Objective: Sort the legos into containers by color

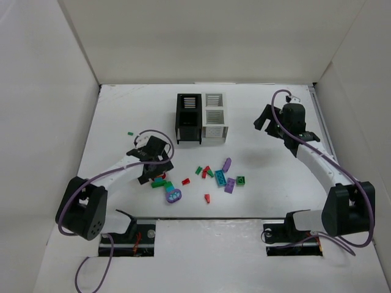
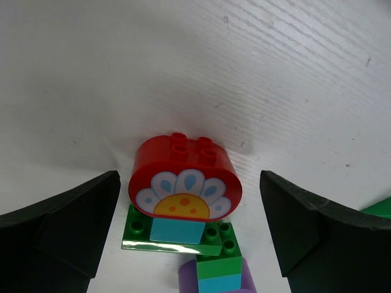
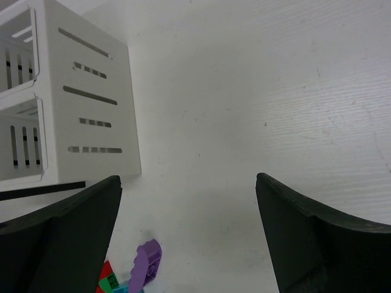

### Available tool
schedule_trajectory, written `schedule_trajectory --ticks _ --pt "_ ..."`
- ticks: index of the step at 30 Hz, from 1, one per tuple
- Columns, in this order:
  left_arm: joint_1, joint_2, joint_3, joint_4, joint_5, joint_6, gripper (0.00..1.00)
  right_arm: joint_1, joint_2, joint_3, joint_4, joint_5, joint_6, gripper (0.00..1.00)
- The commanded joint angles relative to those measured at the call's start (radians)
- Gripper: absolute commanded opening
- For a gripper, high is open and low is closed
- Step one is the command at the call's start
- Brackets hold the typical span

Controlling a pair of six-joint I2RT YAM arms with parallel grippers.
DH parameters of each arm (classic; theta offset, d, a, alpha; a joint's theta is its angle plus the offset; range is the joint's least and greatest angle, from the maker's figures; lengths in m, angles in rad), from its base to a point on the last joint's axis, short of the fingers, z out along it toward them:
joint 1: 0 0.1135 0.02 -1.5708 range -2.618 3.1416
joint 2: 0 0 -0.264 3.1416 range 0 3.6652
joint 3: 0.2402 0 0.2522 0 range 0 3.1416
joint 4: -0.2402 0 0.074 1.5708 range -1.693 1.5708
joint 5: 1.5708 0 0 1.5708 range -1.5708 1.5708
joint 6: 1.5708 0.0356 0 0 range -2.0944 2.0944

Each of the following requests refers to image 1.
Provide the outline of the green lego brick stack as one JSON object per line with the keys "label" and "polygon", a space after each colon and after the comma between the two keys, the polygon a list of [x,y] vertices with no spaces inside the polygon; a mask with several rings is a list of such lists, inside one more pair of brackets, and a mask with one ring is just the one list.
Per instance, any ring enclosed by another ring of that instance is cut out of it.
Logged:
{"label": "green lego brick stack", "polygon": [[154,181],[151,183],[152,188],[158,188],[158,187],[164,187],[165,189],[170,188],[173,186],[171,181]]}

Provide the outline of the purple flower lego piece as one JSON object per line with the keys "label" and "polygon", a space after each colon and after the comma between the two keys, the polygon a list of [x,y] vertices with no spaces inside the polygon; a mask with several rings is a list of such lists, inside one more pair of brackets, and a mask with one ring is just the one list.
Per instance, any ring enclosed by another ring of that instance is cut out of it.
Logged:
{"label": "purple flower lego piece", "polygon": [[170,204],[175,203],[181,198],[182,198],[182,192],[180,189],[174,189],[166,193],[166,201]]}

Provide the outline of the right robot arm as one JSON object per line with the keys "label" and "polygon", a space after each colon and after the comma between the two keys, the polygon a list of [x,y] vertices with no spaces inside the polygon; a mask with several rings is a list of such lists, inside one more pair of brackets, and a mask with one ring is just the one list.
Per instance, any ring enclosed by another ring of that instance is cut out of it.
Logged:
{"label": "right robot arm", "polygon": [[352,180],[337,167],[320,138],[306,130],[303,105],[288,103],[279,109],[268,104],[254,126],[282,139],[285,147],[312,172],[327,193],[323,209],[287,214],[295,230],[324,232],[335,237],[369,231],[374,226],[374,186]]}

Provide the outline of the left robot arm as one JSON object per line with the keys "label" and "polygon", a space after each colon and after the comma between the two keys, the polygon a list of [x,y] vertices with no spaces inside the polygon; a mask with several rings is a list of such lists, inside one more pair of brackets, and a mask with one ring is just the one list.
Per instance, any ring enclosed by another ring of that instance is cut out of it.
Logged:
{"label": "left robot arm", "polygon": [[170,138],[150,136],[135,146],[103,173],[69,181],[55,218],[61,234],[91,241],[101,234],[126,234],[131,229],[132,216],[107,211],[109,197],[132,181],[143,185],[174,167]]}

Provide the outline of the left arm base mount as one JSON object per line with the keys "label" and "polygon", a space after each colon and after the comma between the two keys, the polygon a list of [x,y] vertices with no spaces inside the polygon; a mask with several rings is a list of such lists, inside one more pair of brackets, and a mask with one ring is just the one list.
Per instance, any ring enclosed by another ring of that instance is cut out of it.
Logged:
{"label": "left arm base mount", "polygon": [[124,234],[111,233],[113,257],[153,257],[155,254],[156,220],[132,220]]}

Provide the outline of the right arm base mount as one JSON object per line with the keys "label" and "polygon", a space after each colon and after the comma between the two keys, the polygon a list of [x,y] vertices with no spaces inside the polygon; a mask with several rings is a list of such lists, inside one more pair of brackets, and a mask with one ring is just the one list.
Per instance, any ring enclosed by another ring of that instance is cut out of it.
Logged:
{"label": "right arm base mount", "polygon": [[308,231],[289,231],[284,223],[265,223],[261,240],[266,244],[267,256],[323,256],[317,238],[297,244],[309,236]]}

